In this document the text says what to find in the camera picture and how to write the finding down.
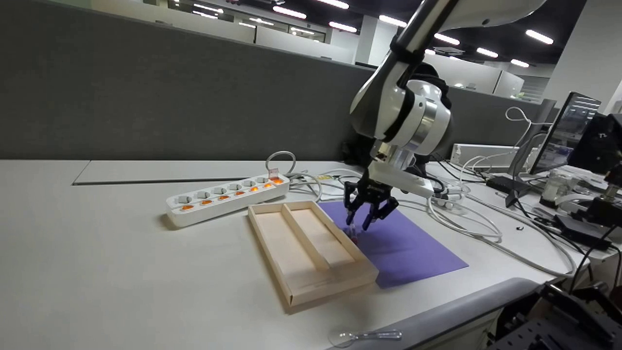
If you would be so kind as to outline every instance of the wall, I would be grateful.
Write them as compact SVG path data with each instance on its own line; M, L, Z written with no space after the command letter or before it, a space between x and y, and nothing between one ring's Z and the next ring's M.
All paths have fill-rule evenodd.
M372 71L176 28L11 3L0 12L0 158L343 160ZM452 90L456 143L514 145L510 106Z
M397 34L395 26L390 26L386 22L380 22L378 18L364 18L362 34L360 34L360 53L357 57L357 63L382 67L390 46Z
M582 92L607 104L622 81L622 3L590 0L545 92L565 104Z
M92 9L92 0L53 0L53 3L77 7L77 9Z
M290 34L275 32L269 28L257 28L255 44L259 47L271 47L287 53L355 65L355 51L347 51L335 46L316 44L304 38L294 38Z
M357 61L358 42L360 42L360 38L355 34L331 30L331 46L341 47L345 51L351 51L353 61Z
M524 98L526 102L541 104L545 100L545 90L549 86L549 79L539 77L524 77Z

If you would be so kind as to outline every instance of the desk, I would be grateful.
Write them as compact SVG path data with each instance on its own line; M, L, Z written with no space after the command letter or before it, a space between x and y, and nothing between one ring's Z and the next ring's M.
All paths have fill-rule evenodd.
M211 178L224 168L224 162L0 162L0 349L327 349L335 327L380 329L510 279L553 281L403 209L469 269L392 291L372 287L287 316L246 213L185 230L164 221L168 197L203 184L73 186L94 170L108 172L112 182L115 174L137 180L137 172ZM236 168L265 172L261 162ZM306 168L345 166L300 164ZM287 201L310 199L292 193ZM566 271L539 234L518 234L510 219L479 211L506 230L508 248Z

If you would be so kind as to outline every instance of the ceiling light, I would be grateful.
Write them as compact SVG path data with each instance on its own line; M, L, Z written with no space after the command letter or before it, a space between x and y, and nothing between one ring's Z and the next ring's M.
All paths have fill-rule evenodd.
M335 28L335 30L341 30L341 32L357 34L357 28L353 28L353 26L345 26L345 24L339 24L339 22L329 22L329 26Z
M479 55L485 55L485 57L491 57L491 59L498 59L498 57L500 57L498 53L489 51L489 49L485 49L485 47L479 47Z
M407 22L401 22L401 20L395 20L395 18L390 18L390 16L382 16L380 20L386 22L386 24L397 26L397 28L407 28Z
M201 18L211 18L211 20L219 20L217 16L205 14L205 12L193 12L199 14Z
M456 47L461 46L460 40L454 40L454 38L448 38L448 36L442 36L442 34L436 34L434 38L440 40L440 42L446 42L446 44L450 44L450 46L456 46Z
M244 28L254 28L255 30L255 26L252 26L252 24L246 24L246 22L238 22L240 26L244 26Z
M516 67L522 67L522 69L530 69L530 63L524 63L524 61L518 61L518 59L514 59L510 63L516 65Z
M205 7L205 5L195 5L195 9L203 9L203 11L217 12L217 14L226 14L222 9L211 9L211 7Z
M320 3L325 3L329 7L335 7L335 9L341 9L341 11L349 11L349 3L341 3L341 0L320 0Z
M300 28L290 28L292 34L304 34L304 36L316 36L314 32L306 32L306 30L300 30Z
M290 9L275 7L273 11L275 11L275 12L279 12L279 14L285 14L285 16L292 16L292 18L308 20L308 16L306 16L306 14L302 14L302 12L294 12L294 11L290 11Z
M528 38L537 40L541 44L553 46L555 42L539 32L528 30L526 32Z
M273 22L267 22L267 20L263 20L263 18L250 18L250 22L255 22L255 24L263 24L263 26L275 26Z

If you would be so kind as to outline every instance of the gray partition wall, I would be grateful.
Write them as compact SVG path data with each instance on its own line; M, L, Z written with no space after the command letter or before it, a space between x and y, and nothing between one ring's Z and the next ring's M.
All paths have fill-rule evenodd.
M0 32L0 158L341 160L372 75L49 3L5 5ZM458 141L512 145L508 106L537 112L452 96Z

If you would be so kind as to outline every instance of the computer monitor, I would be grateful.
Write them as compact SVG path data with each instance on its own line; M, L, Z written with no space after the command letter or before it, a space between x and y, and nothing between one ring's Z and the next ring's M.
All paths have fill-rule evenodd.
M551 127L531 174L543 174L568 164L570 154L582 143L590 121L601 108L599 100L570 94L561 116Z

